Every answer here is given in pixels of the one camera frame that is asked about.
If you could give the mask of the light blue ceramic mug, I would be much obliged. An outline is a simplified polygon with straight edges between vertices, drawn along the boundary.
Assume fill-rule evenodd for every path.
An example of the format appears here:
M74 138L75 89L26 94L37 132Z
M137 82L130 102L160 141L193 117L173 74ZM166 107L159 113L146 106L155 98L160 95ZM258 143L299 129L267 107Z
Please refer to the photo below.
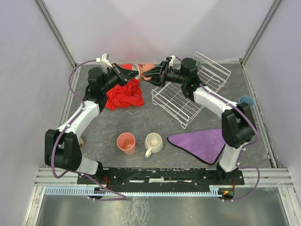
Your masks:
M201 66L201 62L200 62L200 59L199 58L195 58L196 60L196 66L198 69L200 69L200 66Z

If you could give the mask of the salmon pink ceramic mug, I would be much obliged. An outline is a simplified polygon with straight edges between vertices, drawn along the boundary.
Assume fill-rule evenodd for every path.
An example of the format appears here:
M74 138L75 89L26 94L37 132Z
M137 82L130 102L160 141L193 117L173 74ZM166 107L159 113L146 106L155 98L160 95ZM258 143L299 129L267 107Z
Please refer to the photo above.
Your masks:
M139 75L135 76L135 79L143 79L143 74L153 69L155 65L153 63L137 63L132 65L133 71L138 71Z

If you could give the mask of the beige cup behind arm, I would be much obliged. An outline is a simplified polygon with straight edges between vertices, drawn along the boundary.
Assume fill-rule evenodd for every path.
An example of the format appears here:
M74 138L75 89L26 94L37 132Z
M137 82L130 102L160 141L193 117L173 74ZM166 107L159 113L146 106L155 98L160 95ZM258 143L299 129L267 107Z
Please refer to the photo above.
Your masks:
M79 146L82 147L83 145L84 145L84 141L82 139L80 139Z

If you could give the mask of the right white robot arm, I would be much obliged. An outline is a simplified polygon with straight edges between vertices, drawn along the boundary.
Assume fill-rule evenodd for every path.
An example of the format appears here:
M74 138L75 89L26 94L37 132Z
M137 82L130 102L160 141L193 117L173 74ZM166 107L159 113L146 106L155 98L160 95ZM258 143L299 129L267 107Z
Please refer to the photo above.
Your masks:
M254 137L258 137L250 106L247 103L231 102L212 91L198 76L196 60L184 58L179 69L173 69L169 61L162 61L153 69L143 72L143 78L158 87L166 82L181 85L182 93L189 100L200 104L222 122L222 137L225 141L219 170L231 173L238 168L241 150L248 146Z

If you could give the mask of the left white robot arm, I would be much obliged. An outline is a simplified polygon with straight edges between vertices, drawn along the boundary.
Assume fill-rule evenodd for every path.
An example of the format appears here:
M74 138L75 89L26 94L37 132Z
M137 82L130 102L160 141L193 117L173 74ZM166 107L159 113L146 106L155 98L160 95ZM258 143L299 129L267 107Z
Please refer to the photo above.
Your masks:
M45 133L45 164L52 169L95 175L102 169L101 163L83 157L79 140L90 122L105 108L107 92L125 86L138 78L139 72L127 70L116 63L104 72L100 67L88 71L88 85L81 106L62 126Z

